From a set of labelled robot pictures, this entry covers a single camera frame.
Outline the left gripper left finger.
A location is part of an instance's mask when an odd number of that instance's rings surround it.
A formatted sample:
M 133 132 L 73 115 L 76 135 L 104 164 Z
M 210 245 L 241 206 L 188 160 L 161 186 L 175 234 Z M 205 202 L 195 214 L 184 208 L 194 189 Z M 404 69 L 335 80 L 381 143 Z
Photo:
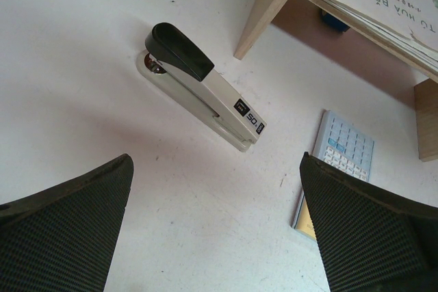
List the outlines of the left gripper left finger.
M 133 180 L 123 154 L 1 205 L 2 291 L 103 291 Z

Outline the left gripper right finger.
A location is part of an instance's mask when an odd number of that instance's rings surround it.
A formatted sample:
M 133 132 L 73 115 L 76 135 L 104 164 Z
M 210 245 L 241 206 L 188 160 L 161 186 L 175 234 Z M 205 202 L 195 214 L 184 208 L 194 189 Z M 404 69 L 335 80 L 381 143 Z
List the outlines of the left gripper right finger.
M 307 152 L 300 179 L 331 291 L 437 290 L 437 208 Z

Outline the wooden bookshelf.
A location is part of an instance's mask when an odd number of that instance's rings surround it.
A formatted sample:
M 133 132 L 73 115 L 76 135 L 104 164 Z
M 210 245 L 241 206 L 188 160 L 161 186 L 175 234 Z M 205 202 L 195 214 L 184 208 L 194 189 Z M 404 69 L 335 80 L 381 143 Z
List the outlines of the wooden bookshelf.
M 266 27 L 273 21 L 288 0 L 255 0 L 245 28 L 234 52 L 242 59 Z M 429 69 L 394 42 L 384 39 L 349 14 L 344 14 L 323 0 L 308 0 L 325 12 L 347 24 L 368 40 L 385 49 L 404 63 L 422 71 L 428 79 L 414 87 L 415 115 L 419 159 L 423 162 L 437 159 L 437 71 Z

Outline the grey black stapler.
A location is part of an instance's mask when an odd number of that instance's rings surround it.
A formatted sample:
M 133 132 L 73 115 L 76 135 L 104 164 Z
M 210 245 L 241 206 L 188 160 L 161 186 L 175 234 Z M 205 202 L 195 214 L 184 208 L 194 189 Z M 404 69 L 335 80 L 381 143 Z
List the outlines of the grey black stapler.
M 185 34 L 158 23 L 144 44 L 136 60 L 144 78 L 239 151 L 257 143 L 266 121 Z

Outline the blue object under shelf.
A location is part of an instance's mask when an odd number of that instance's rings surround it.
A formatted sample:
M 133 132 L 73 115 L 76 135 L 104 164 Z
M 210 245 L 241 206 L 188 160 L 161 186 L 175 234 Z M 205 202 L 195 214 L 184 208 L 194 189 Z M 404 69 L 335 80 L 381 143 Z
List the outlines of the blue object under shelf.
M 350 29 L 347 24 L 323 9 L 320 10 L 320 18 L 325 25 L 338 33 L 345 33 Z

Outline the white notebook under shelf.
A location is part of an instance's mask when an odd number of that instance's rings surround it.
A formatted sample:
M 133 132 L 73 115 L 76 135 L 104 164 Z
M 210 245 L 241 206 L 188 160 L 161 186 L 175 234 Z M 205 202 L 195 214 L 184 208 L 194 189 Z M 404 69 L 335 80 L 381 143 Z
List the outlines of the white notebook under shelf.
M 437 0 L 323 0 L 437 70 Z

